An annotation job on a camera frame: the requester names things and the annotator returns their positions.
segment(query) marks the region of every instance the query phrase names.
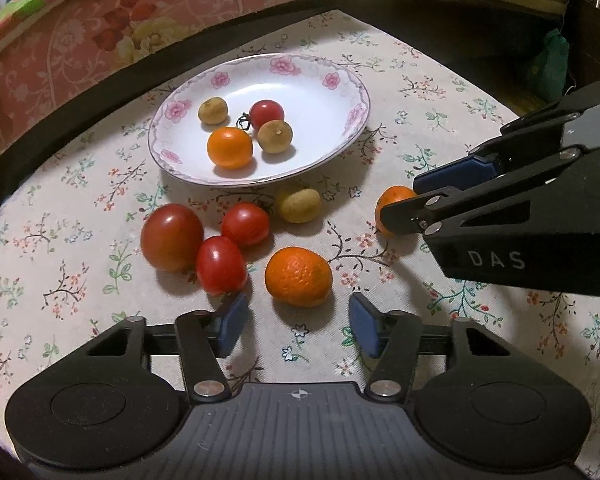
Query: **blue gripper pad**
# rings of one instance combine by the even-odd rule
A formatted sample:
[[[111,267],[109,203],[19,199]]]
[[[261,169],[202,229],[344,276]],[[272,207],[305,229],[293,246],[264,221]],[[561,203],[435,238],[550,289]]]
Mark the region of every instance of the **blue gripper pad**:
[[[356,342],[369,357],[378,358],[384,350],[380,341],[379,310],[364,296],[349,298],[349,325]]]
[[[218,330],[218,355],[229,357],[242,333],[249,317],[249,301],[244,294],[239,294],[231,303],[229,311],[222,316]]]
[[[413,179],[413,190],[419,195],[448,186],[464,191],[497,176],[498,168],[493,161],[466,156],[418,175]]]

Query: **green cloth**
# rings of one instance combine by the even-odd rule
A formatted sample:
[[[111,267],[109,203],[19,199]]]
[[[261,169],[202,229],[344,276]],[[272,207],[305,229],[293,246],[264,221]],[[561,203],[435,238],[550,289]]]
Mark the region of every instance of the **green cloth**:
[[[38,12],[45,6],[45,0],[11,0],[0,10],[0,20],[6,20],[14,14],[22,19]]]
[[[544,37],[543,44],[544,49],[525,71],[525,83],[538,97],[552,102],[562,96],[567,81],[569,43],[554,29]]]

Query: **mandarin orange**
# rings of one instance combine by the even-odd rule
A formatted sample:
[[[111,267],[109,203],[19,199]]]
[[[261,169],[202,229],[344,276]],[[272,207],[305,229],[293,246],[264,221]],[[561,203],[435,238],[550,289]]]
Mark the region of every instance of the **mandarin orange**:
[[[378,203],[376,204],[376,227],[383,235],[394,236],[391,231],[382,225],[382,222],[380,221],[380,210],[388,204],[400,202],[400,200],[407,200],[414,196],[416,196],[416,192],[406,186],[391,186],[380,195]]]
[[[310,308],[328,298],[333,274],[327,261],[313,251],[287,247],[269,260],[264,283],[276,300]]]

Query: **brown longan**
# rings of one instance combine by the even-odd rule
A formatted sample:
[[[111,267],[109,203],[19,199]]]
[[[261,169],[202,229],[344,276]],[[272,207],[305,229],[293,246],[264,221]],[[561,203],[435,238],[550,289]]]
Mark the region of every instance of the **brown longan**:
[[[282,153],[294,138],[293,130],[285,121],[269,121],[258,130],[258,143],[263,152]]]
[[[229,107],[221,97],[207,99],[198,109],[198,118],[203,124],[208,124],[209,126],[224,123],[228,116]]]

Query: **red tomato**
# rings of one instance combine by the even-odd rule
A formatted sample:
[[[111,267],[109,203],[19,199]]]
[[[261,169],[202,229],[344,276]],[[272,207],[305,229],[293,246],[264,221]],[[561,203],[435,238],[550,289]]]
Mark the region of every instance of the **red tomato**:
[[[196,262],[203,234],[202,224],[191,209],[167,204],[156,209],[144,222],[140,247],[151,266],[177,272]]]
[[[269,235],[269,215],[255,204],[240,202],[226,212],[220,231],[238,247],[251,247]]]
[[[196,274],[205,292],[217,296],[237,292],[247,283],[247,265],[240,249],[225,236],[212,236],[200,246]]]
[[[269,121],[282,121],[285,118],[285,111],[277,102],[271,99],[258,101],[249,110],[249,120],[255,130],[259,130],[264,123]]]

